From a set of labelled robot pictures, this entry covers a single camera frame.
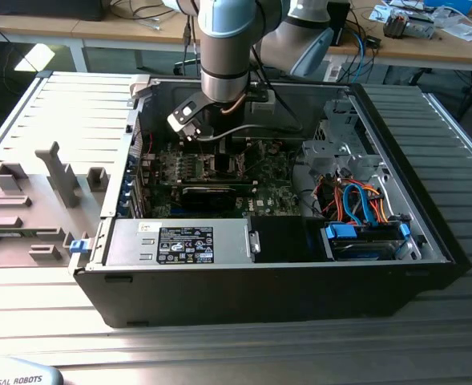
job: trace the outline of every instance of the motherboard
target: motherboard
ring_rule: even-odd
[[[150,215],[298,216],[299,203],[290,180],[292,155],[294,151],[277,140],[249,140],[231,154],[167,144],[148,162]]]

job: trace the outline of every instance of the robotic arm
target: robotic arm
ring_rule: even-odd
[[[251,49],[264,64],[306,76],[320,65],[333,38],[328,0],[164,0],[179,12],[198,16],[202,92],[168,117],[187,140],[202,134],[196,117],[208,110],[212,126],[248,93]],[[236,123],[224,121],[230,128]]]

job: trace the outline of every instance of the floor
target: floor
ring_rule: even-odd
[[[31,49],[30,44],[16,44],[13,48],[7,43],[0,43],[0,126],[3,120],[10,113],[14,105],[18,102],[21,94],[26,90],[34,73],[14,71],[14,67],[20,61],[20,53],[25,53]],[[54,71],[73,71],[74,65],[70,52],[62,46],[49,46],[55,53],[54,58],[47,65],[46,69]],[[138,73],[136,69],[135,56],[133,51],[112,50],[103,48],[88,49],[88,57],[92,72],[110,73]],[[173,75],[173,63],[182,60],[179,52],[143,52],[143,63],[149,67],[156,75]],[[313,79],[321,80],[325,71],[324,63]],[[415,69],[409,67],[384,67],[376,65],[369,81],[374,83],[375,79],[383,79],[387,84],[407,84]],[[187,69],[188,75],[194,72],[193,67]],[[430,74],[424,74],[418,86],[426,92],[433,92],[442,104],[451,113],[458,110],[470,73],[462,73],[461,79],[454,71],[433,70]],[[467,112],[461,122],[472,137],[472,108]]]

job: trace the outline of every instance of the blue cable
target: blue cable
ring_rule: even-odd
[[[372,225],[372,226],[376,226],[378,225],[378,223],[376,222],[376,220],[374,219],[374,216],[373,216],[373,213],[371,212],[371,210],[369,210],[369,205],[368,205],[368,201],[367,201],[367,194],[365,193],[364,189],[359,186],[358,184],[348,184],[345,188],[345,192],[342,196],[342,204],[344,205],[345,207],[345,211],[346,211],[346,214],[348,214],[348,216],[353,219],[354,221],[356,221],[357,225],[361,226],[362,225],[362,222],[360,219],[358,219],[355,214],[353,214],[351,212],[351,210],[349,209],[349,203],[348,203],[348,198],[349,198],[349,191],[352,189],[352,188],[356,188],[358,190],[358,192],[361,194],[361,201],[362,201],[362,209],[364,210],[364,215],[365,215],[365,219]]]
[[[364,43],[362,42],[362,38],[358,35],[357,32],[355,32],[354,30],[349,30],[353,36],[355,36],[355,38],[357,38],[358,40],[358,45],[360,46],[360,51],[361,51],[361,62],[358,63],[358,68],[357,68],[357,72],[355,74],[355,77],[353,78],[353,80],[351,81],[351,83],[355,83],[358,79],[358,77],[360,76],[361,74],[361,70],[362,70],[362,66],[364,64],[364,55],[365,55],[365,50],[364,50]]]

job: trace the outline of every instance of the power supply label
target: power supply label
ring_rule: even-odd
[[[159,231],[160,265],[214,263],[212,227],[161,227]]]

